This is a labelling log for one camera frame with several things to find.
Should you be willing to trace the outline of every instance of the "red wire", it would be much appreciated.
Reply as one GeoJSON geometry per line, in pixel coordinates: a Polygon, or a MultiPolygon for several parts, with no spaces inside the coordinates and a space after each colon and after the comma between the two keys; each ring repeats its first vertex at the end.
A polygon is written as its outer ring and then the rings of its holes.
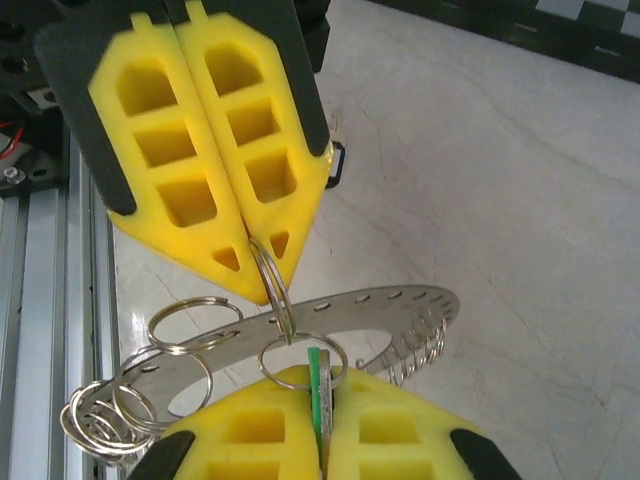
{"type": "Polygon", "coordinates": [[[5,152],[2,155],[0,155],[0,160],[4,160],[9,155],[11,155],[16,148],[18,148],[18,144],[20,143],[20,138],[22,137],[23,133],[24,133],[24,128],[20,127],[20,129],[18,130],[18,133],[16,133],[16,136],[13,137],[13,139],[11,140],[11,144],[7,147],[5,152]]]}

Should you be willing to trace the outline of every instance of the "metal frame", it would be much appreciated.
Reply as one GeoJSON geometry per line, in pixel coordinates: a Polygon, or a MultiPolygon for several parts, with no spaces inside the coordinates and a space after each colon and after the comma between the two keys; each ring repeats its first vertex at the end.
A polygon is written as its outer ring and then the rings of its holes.
{"type": "Polygon", "coordinates": [[[4,203],[0,478],[117,479],[63,434],[71,393],[120,363],[113,237],[78,147],[68,185],[4,203]]]}

